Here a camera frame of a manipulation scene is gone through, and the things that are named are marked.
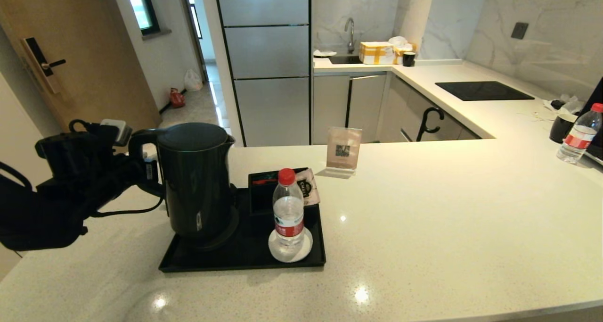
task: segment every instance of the red bottle cap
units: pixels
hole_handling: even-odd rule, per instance
[[[592,107],[590,109],[595,112],[603,112],[603,104],[595,103],[592,105]]]
[[[282,185],[291,185],[295,182],[295,171],[293,169],[281,169],[278,172],[278,182]]]

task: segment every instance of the kettle handle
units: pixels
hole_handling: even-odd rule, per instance
[[[142,159],[142,146],[149,143],[157,146],[157,131],[155,129],[136,131],[130,138],[130,143],[128,144],[130,156]],[[159,182],[145,182],[143,184],[138,184],[138,187],[157,197],[163,197],[163,194],[165,193],[163,185],[159,184]]]

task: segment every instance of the water bottle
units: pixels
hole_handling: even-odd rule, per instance
[[[601,112],[603,112],[603,104],[595,103],[590,111],[576,120],[557,151],[557,157],[560,160],[573,165],[578,162],[601,128],[603,121]]]
[[[270,251],[281,262],[295,262],[306,256],[299,255],[304,249],[303,193],[295,180],[295,171],[278,172],[272,202],[274,231],[269,238]]]

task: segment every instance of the stainless steel refrigerator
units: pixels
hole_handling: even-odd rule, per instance
[[[310,0],[218,0],[246,146],[310,143]]]

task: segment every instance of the kettle base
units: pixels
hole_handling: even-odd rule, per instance
[[[214,237],[211,240],[206,239],[193,239],[193,238],[182,238],[186,241],[187,247],[194,251],[212,251],[222,247],[224,243],[228,242],[228,239],[235,233],[236,228],[239,226],[239,211],[234,207],[230,207],[230,222],[224,231]]]

